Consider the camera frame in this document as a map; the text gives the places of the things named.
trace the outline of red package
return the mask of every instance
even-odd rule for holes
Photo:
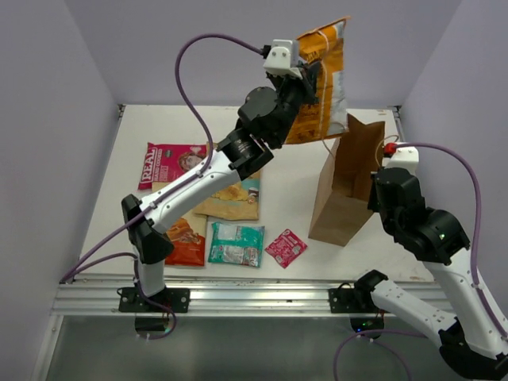
[[[152,183],[175,181],[205,158],[206,145],[148,143],[137,189],[152,189]]]
[[[278,264],[286,268],[291,262],[298,258],[306,248],[307,245],[302,240],[289,229],[286,229],[275,241],[269,244],[264,251],[273,256]]]

